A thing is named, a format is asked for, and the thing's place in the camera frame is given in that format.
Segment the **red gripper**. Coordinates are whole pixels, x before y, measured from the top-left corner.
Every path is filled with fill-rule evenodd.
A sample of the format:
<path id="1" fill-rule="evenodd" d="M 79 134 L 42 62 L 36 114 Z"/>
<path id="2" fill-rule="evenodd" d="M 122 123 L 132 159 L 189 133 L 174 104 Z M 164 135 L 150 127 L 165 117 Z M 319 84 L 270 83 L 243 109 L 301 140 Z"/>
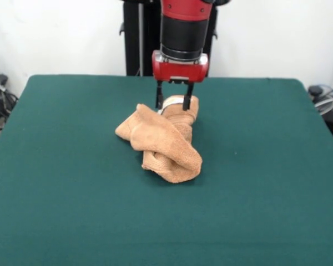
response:
<path id="1" fill-rule="evenodd" d="M 187 111 L 190 109 L 194 83 L 201 83 L 206 77 L 209 68 L 209 58 L 207 54 L 203 53 L 196 61 L 180 62 L 168 59 L 161 52 L 153 52 L 152 67 L 154 78 L 157 80 L 155 107 L 157 109 L 163 107 L 163 81 L 186 81 L 189 83 L 184 95 L 183 110 Z"/>

